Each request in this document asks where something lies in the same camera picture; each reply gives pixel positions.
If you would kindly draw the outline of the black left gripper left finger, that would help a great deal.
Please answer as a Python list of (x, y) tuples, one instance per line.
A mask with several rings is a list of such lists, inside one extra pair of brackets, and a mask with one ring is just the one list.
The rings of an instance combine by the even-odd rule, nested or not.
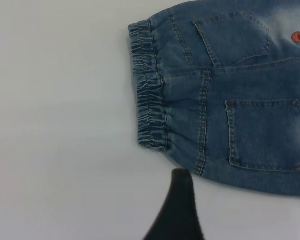
[(144, 237), (144, 240), (172, 240), (176, 236), (177, 226), (177, 197), (178, 197), (178, 169), (171, 173), (171, 183), (163, 206), (154, 223)]

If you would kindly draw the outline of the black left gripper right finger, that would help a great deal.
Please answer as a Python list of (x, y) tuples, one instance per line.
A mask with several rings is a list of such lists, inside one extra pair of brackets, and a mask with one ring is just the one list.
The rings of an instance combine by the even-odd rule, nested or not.
[(204, 240), (199, 221), (192, 176), (188, 170), (176, 170), (179, 228), (188, 240)]

